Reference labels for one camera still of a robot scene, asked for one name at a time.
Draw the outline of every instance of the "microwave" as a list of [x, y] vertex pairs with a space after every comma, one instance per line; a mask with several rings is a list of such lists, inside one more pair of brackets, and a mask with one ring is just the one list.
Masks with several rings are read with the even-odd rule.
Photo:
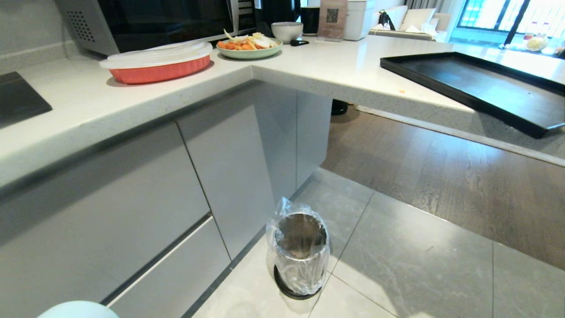
[[81, 47], [104, 55], [256, 28], [254, 0], [58, 0]]

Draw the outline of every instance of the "tiled floor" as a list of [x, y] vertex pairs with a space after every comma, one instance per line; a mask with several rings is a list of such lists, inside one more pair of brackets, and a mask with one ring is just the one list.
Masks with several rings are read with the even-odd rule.
[[292, 199], [328, 225], [320, 295], [279, 292], [263, 237], [194, 317], [565, 317], [560, 269], [323, 169]]

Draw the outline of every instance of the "gray kitchen cabinet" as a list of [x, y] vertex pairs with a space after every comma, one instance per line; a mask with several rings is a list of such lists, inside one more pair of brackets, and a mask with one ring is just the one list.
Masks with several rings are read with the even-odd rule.
[[229, 264], [210, 217], [109, 304], [120, 318], [179, 318]]
[[296, 192], [297, 91], [260, 83], [253, 88], [255, 113], [275, 202]]
[[3, 198], [0, 316], [100, 302], [208, 211], [174, 123]]
[[325, 160], [331, 114], [331, 98], [298, 91], [297, 189]]
[[231, 259], [275, 208], [255, 112], [259, 87], [217, 96], [177, 120]]

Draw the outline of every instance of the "green plate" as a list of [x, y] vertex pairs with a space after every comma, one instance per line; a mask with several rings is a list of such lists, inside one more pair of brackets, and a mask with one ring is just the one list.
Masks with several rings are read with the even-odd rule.
[[264, 58], [270, 57], [272, 55], [277, 54], [283, 48], [283, 42], [281, 40], [277, 40], [275, 38], [271, 38], [274, 42], [277, 42], [278, 45], [274, 48], [268, 49], [260, 49], [254, 51], [236, 51], [236, 50], [226, 50], [222, 48], [216, 47], [222, 54], [230, 58], [236, 59], [256, 59], [256, 58]]

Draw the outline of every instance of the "induction cooktop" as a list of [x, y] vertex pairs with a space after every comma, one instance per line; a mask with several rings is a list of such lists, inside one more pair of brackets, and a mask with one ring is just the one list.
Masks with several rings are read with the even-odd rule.
[[0, 128], [50, 111], [51, 106], [17, 72], [0, 75]]

